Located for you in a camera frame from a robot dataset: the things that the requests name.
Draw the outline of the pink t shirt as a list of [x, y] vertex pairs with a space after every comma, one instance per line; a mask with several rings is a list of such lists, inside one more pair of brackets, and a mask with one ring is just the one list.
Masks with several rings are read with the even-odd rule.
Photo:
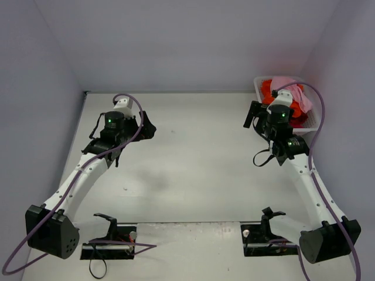
[[294, 79], [285, 76], [273, 76], [270, 85], [270, 90], [277, 90], [279, 88], [286, 89], [291, 92], [293, 100], [299, 105], [300, 110], [303, 113], [307, 113], [313, 107], [311, 101], [304, 94], [304, 89], [302, 84], [293, 84], [290, 86], [285, 86], [289, 83], [295, 82]]

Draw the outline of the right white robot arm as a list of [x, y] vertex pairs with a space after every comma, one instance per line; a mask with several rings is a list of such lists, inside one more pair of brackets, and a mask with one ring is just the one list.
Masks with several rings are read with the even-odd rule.
[[337, 207], [322, 183], [304, 138], [289, 124], [292, 109], [253, 101], [245, 128], [254, 128], [268, 144], [268, 161], [276, 160], [294, 183], [308, 212], [309, 222], [293, 220], [283, 211], [263, 209], [259, 233], [262, 239], [285, 238], [299, 247], [305, 259], [318, 263], [352, 253], [361, 227]]

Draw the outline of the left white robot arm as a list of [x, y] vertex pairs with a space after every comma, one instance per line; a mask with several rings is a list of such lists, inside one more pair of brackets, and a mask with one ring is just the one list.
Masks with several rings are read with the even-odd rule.
[[119, 232], [114, 217], [95, 213], [91, 220], [80, 222], [76, 220], [76, 213], [95, 182], [111, 166], [118, 166], [126, 145], [154, 137], [156, 127], [145, 111], [139, 114], [141, 122], [119, 111], [104, 114], [105, 125], [100, 137], [92, 138], [83, 149], [70, 176], [42, 205], [32, 205], [26, 211], [29, 247], [67, 259], [79, 243], [98, 240], [109, 246], [116, 241]]

